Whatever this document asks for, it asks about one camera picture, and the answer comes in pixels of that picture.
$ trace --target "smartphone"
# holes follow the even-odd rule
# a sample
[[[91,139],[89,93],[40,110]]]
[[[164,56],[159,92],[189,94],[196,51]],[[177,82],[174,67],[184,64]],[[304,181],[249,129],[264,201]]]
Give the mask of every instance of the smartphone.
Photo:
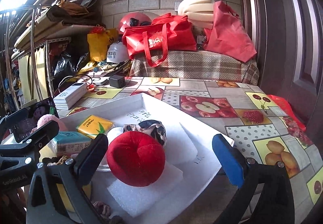
[[[54,108],[53,115],[59,118],[52,97],[48,97],[37,103],[31,103],[31,105],[24,107],[28,109],[28,117],[20,121],[11,129],[17,143],[20,143],[30,135],[33,128],[37,127],[39,118],[43,115],[50,114],[50,108]]]

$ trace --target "metal screw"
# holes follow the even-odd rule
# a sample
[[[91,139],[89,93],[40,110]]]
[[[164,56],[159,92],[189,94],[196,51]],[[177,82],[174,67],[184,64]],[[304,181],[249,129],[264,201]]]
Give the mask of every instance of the metal screw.
[[[38,168],[38,169],[40,169],[40,168],[42,168],[42,167],[43,167],[43,165],[44,165],[44,163],[43,163],[43,162],[39,162],[39,163],[37,164],[37,168]]]
[[[72,158],[68,158],[68,159],[66,159],[65,164],[66,164],[66,165],[70,165],[70,164],[72,164],[73,162],[74,162],[74,159],[72,159]]]
[[[248,163],[248,164],[254,164],[254,163],[256,163],[256,161],[255,161],[255,159],[254,159],[254,158],[252,158],[252,157],[248,157],[248,158],[247,158],[247,163]]]
[[[32,161],[31,157],[27,157],[27,158],[25,159],[25,163],[26,163],[26,164],[29,164],[31,161]]]
[[[285,167],[285,164],[284,164],[283,162],[281,162],[281,161],[278,161],[277,165],[278,165],[279,167]]]

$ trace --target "fruit print tablecloth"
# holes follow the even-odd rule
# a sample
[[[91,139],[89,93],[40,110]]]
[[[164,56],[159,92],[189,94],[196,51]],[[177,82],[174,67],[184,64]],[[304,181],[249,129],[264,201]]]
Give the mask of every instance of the fruit print tablecloth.
[[[133,94],[146,93],[232,138],[258,163],[286,165],[293,189],[295,223],[308,215],[323,190],[323,161],[297,124],[257,86],[228,81],[126,77],[126,86],[100,86],[60,117]],[[254,209],[260,194],[254,195]]]

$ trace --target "red cushion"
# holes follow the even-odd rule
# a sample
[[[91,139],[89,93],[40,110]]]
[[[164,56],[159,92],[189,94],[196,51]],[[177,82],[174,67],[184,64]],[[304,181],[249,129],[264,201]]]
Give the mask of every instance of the red cushion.
[[[151,136],[129,131],[110,143],[107,161],[113,175],[123,183],[148,186],[162,174],[165,152]]]

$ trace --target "red tote bag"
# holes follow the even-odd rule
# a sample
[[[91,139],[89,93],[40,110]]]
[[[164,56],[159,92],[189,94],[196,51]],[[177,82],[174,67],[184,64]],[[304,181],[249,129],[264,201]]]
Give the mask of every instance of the red tote bag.
[[[127,27],[122,43],[127,46],[130,59],[144,52],[149,66],[156,67],[167,58],[168,50],[196,51],[196,41],[192,33],[192,24],[187,16],[170,13],[154,19],[151,25]],[[150,50],[162,49],[161,59],[151,60]]]
[[[213,29],[206,51],[231,56],[247,62],[256,54],[255,46],[242,26],[237,14],[223,1],[213,7]]]

